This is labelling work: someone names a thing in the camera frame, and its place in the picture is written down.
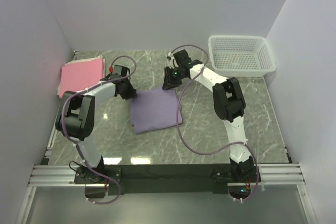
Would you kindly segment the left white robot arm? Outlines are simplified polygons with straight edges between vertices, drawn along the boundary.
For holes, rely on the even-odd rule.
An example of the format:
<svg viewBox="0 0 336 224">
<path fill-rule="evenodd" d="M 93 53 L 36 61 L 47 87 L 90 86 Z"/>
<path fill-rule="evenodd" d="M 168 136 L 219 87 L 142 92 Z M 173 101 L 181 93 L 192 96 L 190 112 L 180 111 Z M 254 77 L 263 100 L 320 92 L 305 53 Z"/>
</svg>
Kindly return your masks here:
<svg viewBox="0 0 336 224">
<path fill-rule="evenodd" d="M 75 147 L 80 157 L 77 175 L 93 183 L 99 183 L 105 175 L 103 157 L 96 149 L 92 131 L 96 105 L 111 97 L 124 100 L 136 97 L 136 89 L 130 82 L 133 72 L 125 66 L 110 67 L 110 73 L 97 84 L 81 91 L 66 91 L 61 99 L 55 129 Z"/>
</svg>

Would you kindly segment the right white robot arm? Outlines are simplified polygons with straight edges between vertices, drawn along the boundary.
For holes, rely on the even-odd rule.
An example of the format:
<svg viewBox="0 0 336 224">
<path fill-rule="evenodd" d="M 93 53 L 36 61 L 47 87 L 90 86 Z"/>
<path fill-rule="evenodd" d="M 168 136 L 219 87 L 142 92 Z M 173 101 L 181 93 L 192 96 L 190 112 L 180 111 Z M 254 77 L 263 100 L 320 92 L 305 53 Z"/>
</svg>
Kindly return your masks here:
<svg viewBox="0 0 336 224">
<path fill-rule="evenodd" d="M 179 87 L 185 78 L 196 81 L 209 89 L 213 95 L 214 111 L 224 123 L 229 143 L 217 151 L 202 153 L 192 149 L 183 139 L 179 123 L 176 124 L 178 135 L 184 146 L 191 152 L 210 156 L 230 149 L 230 177 L 233 181 L 247 181 L 258 173 L 254 154 L 247 145 L 244 129 L 244 110 L 246 102 L 236 78 L 223 77 L 209 69 L 200 60 L 192 60 L 186 50 L 169 52 L 170 65 L 164 68 L 163 90 Z"/>
</svg>

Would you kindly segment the purple t shirt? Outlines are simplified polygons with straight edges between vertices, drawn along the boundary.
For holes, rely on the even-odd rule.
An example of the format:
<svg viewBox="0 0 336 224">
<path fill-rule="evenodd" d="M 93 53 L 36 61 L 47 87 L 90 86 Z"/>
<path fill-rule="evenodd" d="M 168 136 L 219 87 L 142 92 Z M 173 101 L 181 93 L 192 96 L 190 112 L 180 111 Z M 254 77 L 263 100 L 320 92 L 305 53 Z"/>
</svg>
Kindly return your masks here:
<svg viewBox="0 0 336 224">
<path fill-rule="evenodd" d="M 138 91 L 137 96 L 130 101 L 130 122 L 135 134 L 182 124 L 183 119 L 177 105 L 178 98 L 174 90 L 158 87 Z"/>
</svg>

